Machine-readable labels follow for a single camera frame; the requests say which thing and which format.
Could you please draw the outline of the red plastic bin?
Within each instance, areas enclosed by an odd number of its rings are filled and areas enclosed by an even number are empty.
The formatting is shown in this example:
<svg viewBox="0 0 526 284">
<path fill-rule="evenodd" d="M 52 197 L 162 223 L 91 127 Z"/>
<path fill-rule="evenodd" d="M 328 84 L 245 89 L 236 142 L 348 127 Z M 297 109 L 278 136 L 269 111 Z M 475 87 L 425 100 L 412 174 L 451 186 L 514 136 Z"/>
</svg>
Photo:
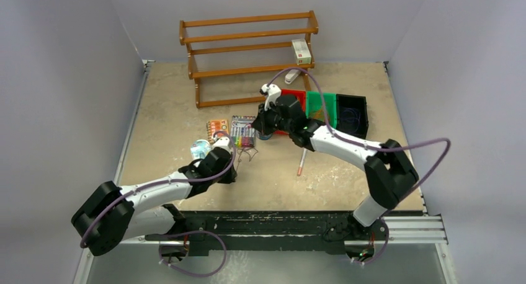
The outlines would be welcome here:
<svg viewBox="0 0 526 284">
<path fill-rule="evenodd" d="M 297 131 L 307 121 L 305 114 L 306 92 L 282 89 L 281 96 L 270 108 L 275 112 L 275 134 L 287 135 L 290 131 Z"/>
</svg>

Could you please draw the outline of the green plastic bin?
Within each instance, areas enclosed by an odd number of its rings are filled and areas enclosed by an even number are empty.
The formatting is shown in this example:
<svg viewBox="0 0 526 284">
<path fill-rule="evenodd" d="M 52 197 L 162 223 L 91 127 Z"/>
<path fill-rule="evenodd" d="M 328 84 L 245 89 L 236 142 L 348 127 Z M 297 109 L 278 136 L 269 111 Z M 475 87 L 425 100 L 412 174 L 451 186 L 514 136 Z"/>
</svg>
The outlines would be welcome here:
<svg viewBox="0 0 526 284">
<path fill-rule="evenodd" d="M 337 94 L 327 93 L 323 94 L 326 111 L 328 115 L 329 124 L 335 128 L 337 126 Z M 324 112 L 322 110 L 322 101 L 319 92 L 307 91 L 306 92 L 306 115 L 308 118 L 314 118 L 317 120 L 324 121 Z"/>
</svg>

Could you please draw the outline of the black plastic bin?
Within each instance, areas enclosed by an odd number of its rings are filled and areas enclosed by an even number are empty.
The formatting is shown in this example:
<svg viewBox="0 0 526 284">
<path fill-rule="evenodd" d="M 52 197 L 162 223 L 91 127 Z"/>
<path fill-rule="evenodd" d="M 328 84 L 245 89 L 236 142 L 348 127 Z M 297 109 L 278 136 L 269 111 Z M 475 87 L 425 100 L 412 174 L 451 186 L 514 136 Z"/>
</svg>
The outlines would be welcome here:
<svg viewBox="0 0 526 284">
<path fill-rule="evenodd" d="M 336 130 L 365 139 L 369 128 L 366 97 L 337 94 L 337 109 Z"/>
</svg>

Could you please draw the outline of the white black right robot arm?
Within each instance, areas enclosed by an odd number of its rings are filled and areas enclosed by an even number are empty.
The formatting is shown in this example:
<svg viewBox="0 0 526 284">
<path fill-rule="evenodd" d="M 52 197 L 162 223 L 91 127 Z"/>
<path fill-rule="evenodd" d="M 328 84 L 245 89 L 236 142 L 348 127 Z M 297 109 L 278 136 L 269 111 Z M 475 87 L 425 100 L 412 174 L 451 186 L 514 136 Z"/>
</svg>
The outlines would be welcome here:
<svg viewBox="0 0 526 284">
<path fill-rule="evenodd" d="M 357 239 L 370 234 L 373 223 L 396 208 L 419 180 L 397 141 L 372 142 L 339 132 L 308 118 L 291 94 L 261 103 L 251 125 L 263 135 L 284 131 L 298 147 L 334 156 L 364 171 L 369 193 L 348 222 L 350 234 Z"/>
</svg>

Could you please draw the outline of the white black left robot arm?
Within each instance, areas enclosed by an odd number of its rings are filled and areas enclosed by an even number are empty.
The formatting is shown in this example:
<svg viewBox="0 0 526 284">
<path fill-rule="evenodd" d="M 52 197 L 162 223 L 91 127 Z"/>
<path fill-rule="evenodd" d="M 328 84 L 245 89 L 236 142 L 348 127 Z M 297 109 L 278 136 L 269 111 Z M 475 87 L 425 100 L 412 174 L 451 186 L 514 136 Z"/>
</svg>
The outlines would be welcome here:
<svg viewBox="0 0 526 284">
<path fill-rule="evenodd" d="M 203 159 L 151 182 L 123 187 L 112 181 L 100 184 L 71 219 L 81 236 L 81 248 L 100 256 L 132 237 L 163 234 L 179 239 L 185 223 L 176 218 L 177 210 L 169 202 L 204 193 L 215 183 L 234 182 L 234 159 L 234 150 L 214 147 Z"/>
</svg>

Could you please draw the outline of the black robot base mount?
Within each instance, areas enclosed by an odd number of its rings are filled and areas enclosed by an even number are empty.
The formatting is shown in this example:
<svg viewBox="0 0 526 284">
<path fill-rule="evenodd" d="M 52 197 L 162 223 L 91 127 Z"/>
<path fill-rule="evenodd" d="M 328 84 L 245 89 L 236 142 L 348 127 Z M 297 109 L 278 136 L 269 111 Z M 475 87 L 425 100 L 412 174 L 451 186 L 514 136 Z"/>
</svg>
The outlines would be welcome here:
<svg viewBox="0 0 526 284">
<path fill-rule="evenodd" d="M 210 251 L 315 251 L 371 257 L 387 239 L 382 220 L 369 227 L 352 221 L 351 211 L 182 211 L 166 234 L 147 241 L 174 246 L 186 242 L 192 256 Z"/>
</svg>

